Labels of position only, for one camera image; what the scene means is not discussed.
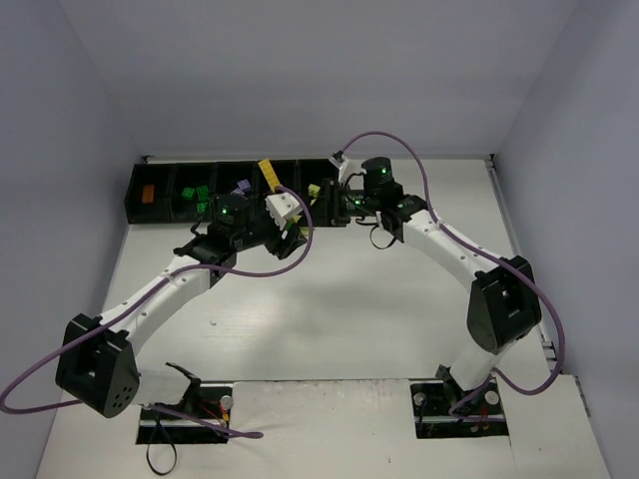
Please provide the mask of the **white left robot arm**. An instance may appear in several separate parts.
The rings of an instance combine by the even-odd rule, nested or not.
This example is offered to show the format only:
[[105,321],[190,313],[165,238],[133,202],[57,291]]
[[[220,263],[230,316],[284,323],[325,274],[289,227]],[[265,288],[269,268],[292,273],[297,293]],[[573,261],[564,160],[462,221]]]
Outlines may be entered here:
[[113,418],[129,405],[184,405],[197,399],[201,380],[174,362],[144,371],[136,362],[145,343],[188,302],[236,273],[240,252],[263,246],[278,259],[309,250],[310,235],[295,223],[309,211],[292,191],[279,188],[252,210],[237,195],[214,201],[212,222],[174,250],[168,266],[126,301],[96,317],[80,314],[66,327],[55,382],[77,400]]

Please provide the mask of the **green small lego brick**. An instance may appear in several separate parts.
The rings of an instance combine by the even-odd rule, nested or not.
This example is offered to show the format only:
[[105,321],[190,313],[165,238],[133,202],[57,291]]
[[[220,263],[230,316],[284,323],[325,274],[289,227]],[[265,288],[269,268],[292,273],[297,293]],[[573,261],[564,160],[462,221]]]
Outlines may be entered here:
[[192,201],[196,195],[196,190],[193,188],[184,188],[181,193],[181,198],[185,201]]

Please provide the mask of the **orange lego brick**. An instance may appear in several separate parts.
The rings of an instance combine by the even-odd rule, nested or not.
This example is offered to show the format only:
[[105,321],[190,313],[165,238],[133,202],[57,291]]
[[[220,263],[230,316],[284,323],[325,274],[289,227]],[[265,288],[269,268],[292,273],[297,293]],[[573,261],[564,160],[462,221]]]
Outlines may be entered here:
[[141,194],[141,204],[151,205],[154,202],[154,198],[155,198],[155,186],[144,185],[142,188],[142,194]]

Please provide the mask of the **green lime brown lego cluster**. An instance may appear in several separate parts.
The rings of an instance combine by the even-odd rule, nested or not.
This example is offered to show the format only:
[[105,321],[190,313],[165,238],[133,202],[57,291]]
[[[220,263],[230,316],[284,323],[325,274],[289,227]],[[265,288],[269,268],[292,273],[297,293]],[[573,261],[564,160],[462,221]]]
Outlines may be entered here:
[[307,238],[309,236],[309,226],[305,216],[295,216],[295,223],[298,225],[301,234]]

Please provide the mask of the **yellow small lego brick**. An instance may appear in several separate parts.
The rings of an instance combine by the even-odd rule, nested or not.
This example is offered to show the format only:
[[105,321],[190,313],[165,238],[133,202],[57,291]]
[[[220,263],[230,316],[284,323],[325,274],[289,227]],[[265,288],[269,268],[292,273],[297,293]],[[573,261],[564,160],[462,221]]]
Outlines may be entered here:
[[275,192],[281,185],[281,181],[269,159],[263,159],[258,162],[258,167],[271,192]]

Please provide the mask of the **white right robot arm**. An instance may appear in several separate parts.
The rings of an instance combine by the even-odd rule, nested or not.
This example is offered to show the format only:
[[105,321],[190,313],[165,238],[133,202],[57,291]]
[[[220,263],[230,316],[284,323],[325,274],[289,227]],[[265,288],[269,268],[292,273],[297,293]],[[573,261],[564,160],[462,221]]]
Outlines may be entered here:
[[462,352],[437,376],[461,391],[479,386],[502,356],[541,320],[529,262],[494,254],[434,217],[427,200],[408,195],[393,177],[390,159],[375,157],[356,167],[331,157],[337,178],[321,186],[319,211],[332,226],[352,218],[374,218],[395,241],[411,246],[448,271],[468,293],[465,320],[469,335]]

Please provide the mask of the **purple small lego brick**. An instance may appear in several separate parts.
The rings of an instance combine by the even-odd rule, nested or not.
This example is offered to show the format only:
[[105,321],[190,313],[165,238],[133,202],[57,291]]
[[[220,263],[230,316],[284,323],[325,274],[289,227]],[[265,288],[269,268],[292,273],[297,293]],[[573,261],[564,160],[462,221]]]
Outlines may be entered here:
[[238,181],[238,188],[244,192],[249,192],[252,189],[252,185],[249,180]]

